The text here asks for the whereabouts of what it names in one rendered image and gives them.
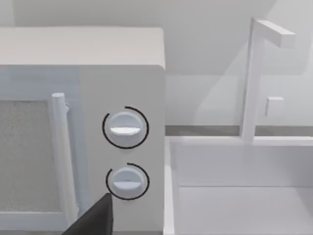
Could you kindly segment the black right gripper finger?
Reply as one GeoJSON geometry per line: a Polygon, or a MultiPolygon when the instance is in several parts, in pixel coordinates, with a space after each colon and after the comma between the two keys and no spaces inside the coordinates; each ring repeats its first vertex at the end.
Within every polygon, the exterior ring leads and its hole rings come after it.
{"type": "Polygon", "coordinates": [[[106,193],[61,235],[112,235],[112,194],[106,193]]]}

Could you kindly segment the small white microwave knob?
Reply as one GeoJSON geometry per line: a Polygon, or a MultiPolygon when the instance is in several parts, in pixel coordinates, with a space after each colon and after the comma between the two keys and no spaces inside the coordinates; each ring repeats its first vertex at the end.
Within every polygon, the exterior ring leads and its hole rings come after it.
{"type": "Polygon", "coordinates": [[[117,191],[135,192],[142,190],[144,178],[138,170],[131,167],[123,167],[113,173],[111,184],[117,191]]]}

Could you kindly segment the large white microwave knob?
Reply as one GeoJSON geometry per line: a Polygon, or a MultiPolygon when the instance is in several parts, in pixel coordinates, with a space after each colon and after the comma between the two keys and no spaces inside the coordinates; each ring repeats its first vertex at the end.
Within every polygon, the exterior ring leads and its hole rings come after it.
{"type": "Polygon", "coordinates": [[[121,111],[109,117],[106,131],[114,141],[131,141],[140,136],[143,122],[131,111],[121,111]]]}

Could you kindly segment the microwave door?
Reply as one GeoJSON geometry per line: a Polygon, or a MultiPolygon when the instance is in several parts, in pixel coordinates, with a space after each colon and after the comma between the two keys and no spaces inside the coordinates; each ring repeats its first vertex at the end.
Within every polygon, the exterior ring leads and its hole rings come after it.
{"type": "Polygon", "coordinates": [[[73,67],[0,69],[0,218],[52,215],[67,223],[56,152],[53,93],[64,93],[69,107],[67,123],[79,207],[71,119],[79,101],[79,86],[79,72],[73,67]]]}

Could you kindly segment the pale microwave oven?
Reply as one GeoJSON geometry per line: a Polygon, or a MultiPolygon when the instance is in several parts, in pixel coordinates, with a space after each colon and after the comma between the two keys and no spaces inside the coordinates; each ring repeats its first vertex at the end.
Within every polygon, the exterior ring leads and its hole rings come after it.
{"type": "MultiPolygon", "coordinates": [[[[73,67],[79,101],[72,115],[79,219],[112,194],[112,235],[164,235],[165,53],[163,30],[140,27],[0,27],[0,69],[73,67]],[[121,111],[141,118],[131,141],[114,141],[108,119],[121,111]],[[117,191],[113,173],[138,170],[142,190],[117,191]]],[[[0,234],[62,234],[59,216],[0,218],[0,234]]]]}

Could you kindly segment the white sink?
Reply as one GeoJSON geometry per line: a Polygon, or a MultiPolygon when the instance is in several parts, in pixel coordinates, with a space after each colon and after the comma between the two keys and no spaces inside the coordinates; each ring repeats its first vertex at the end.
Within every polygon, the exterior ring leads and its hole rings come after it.
{"type": "Polygon", "coordinates": [[[165,139],[165,235],[313,235],[313,138],[165,139]]]}

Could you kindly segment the tall white tap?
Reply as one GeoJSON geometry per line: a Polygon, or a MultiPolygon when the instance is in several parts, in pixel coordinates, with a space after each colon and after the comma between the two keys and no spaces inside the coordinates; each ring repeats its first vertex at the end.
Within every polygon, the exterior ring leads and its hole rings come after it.
{"type": "Polygon", "coordinates": [[[240,124],[240,137],[246,145],[252,144],[255,137],[265,41],[280,49],[292,49],[295,46],[296,34],[269,20],[251,18],[240,124]]]}

